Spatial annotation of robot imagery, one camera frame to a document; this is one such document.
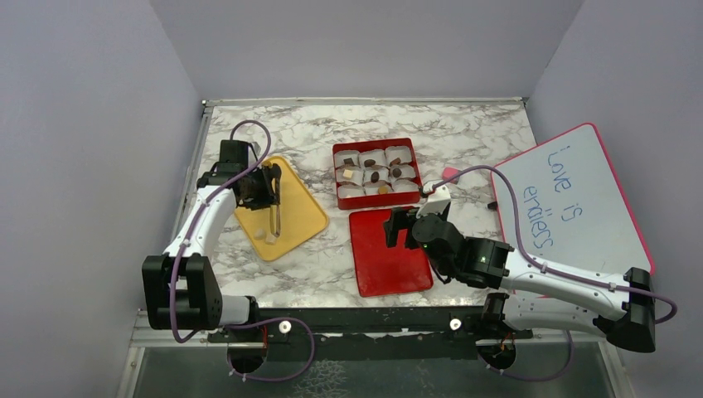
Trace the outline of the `red box lid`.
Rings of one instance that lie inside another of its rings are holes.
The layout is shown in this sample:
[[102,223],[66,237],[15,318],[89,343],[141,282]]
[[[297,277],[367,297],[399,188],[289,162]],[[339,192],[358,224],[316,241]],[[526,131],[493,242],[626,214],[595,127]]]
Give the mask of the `red box lid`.
[[389,209],[349,215],[356,283],[363,298],[416,293],[434,285],[424,253],[404,247],[405,231],[399,233],[396,246],[386,246],[383,223],[389,218]]

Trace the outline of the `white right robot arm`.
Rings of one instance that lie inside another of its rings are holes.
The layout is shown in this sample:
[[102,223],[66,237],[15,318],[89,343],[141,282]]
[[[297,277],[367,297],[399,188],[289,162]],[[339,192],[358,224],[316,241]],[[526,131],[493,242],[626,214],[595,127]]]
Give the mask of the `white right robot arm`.
[[415,207],[392,209],[383,230],[387,247],[406,231],[405,247],[422,250],[443,283],[492,289],[478,315],[489,337],[552,328],[604,337],[630,352],[656,349],[652,277],[644,269],[586,272],[497,240],[464,236],[445,215],[419,216]]

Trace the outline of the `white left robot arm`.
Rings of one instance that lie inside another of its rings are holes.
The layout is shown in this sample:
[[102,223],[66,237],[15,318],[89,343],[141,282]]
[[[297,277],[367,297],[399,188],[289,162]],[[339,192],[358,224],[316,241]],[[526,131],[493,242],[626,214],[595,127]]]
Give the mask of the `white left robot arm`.
[[148,322],[155,330],[214,330],[225,325],[240,340],[260,330],[254,300],[221,293],[211,255],[235,210],[279,216],[280,166],[263,165],[252,143],[221,141],[213,168],[196,183],[196,199],[182,228],[160,255],[142,265]]

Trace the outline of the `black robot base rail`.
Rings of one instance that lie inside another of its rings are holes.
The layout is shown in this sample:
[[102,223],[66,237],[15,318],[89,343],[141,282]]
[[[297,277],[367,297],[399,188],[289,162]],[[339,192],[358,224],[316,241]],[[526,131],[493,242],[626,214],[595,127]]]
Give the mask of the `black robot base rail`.
[[480,341],[532,336],[487,325],[481,306],[255,308],[244,329],[224,326],[207,341],[270,362],[475,360]]

